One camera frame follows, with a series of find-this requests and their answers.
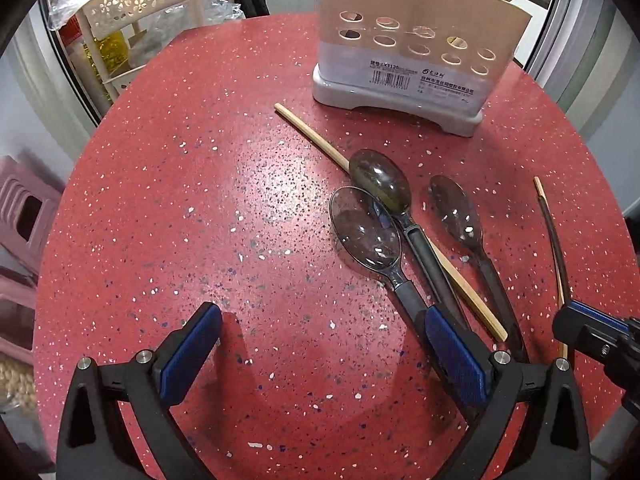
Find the dark plastic spoon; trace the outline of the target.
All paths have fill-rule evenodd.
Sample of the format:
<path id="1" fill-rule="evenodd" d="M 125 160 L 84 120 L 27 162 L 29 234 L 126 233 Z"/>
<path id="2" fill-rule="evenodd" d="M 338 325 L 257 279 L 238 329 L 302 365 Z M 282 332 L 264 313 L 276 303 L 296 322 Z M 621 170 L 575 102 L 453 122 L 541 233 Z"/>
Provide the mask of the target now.
<path id="1" fill-rule="evenodd" d="M 497 269 L 485 252 L 480 216 L 472 200 L 456 181 L 443 174 L 431 177 L 430 194 L 446 230 L 471 253 L 473 264 L 488 291 L 489 309 L 508 334 L 506 346 L 518 362 L 529 363 L 526 344 L 511 301 Z"/>

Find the dark translucent spoon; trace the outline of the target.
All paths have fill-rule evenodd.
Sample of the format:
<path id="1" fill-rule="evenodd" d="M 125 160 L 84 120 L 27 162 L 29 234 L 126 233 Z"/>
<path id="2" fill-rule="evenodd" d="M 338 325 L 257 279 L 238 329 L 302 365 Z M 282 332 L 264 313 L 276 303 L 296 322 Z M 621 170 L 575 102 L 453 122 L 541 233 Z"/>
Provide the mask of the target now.
<path id="1" fill-rule="evenodd" d="M 333 192 L 329 211 L 343 248 L 364 268 L 386 278 L 400 314 L 418 335 L 433 361 L 441 363 L 451 326 L 439 306 L 429 306 L 402 270 L 401 236 L 385 207 L 362 188 Z"/>

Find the bamboo chopstick right side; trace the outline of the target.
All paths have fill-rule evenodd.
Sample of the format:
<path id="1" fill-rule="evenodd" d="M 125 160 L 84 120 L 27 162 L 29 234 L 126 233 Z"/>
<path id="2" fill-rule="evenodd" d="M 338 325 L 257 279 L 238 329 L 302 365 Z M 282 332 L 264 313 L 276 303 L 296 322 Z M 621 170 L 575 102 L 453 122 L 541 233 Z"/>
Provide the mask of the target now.
<path id="1" fill-rule="evenodd" d="M 546 196 L 546 193 L 544 192 L 544 186 L 542 185 L 541 180 L 537 176 L 535 176 L 533 177 L 533 181 L 536 188 L 538 203 L 540 205 L 542 215 L 544 216 L 544 224 L 546 225 L 548 235 L 549 235 L 551 253 L 553 258 L 553 269 L 555 274 L 556 305 L 558 306 L 558 309 L 561 309 L 564 306 L 565 298 L 564 298 L 564 289 L 563 289 L 563 282 L 562 282 L 561 272 L 559 267 L 559 261 L 558 261 L 558 257 L 556 256 L 556 250 L 553 245 L 552 217 L 549 210 L 547 196 Z"/>

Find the pink plastic stool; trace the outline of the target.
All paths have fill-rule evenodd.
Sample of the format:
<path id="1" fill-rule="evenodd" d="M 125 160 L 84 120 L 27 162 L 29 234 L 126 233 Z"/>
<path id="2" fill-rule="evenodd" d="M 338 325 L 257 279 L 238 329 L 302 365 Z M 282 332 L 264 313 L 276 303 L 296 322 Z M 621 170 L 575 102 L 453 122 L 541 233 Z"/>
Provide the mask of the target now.
<path id="1" fill-rule="evenodd" d="M 35 317 L 37 281 L 61 193 L 11 156 L 1 159 L 1 247 L 28 271 L 1 269 L 1 352 L 34 362 L 34 333 L 9 317 L 9 307 Z"/>

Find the beige utensil holder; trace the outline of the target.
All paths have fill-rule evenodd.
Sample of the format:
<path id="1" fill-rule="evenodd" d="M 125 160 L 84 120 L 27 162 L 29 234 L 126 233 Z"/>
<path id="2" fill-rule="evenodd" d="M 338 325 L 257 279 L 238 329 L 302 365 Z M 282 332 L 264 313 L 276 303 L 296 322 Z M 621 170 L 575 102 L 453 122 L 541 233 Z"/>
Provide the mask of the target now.
<path id="1" fill-rule="evenodd" d="M 506 0 L 317 0 L 312 96 L 418 116 L 469 138 L 530 16 Z"/>

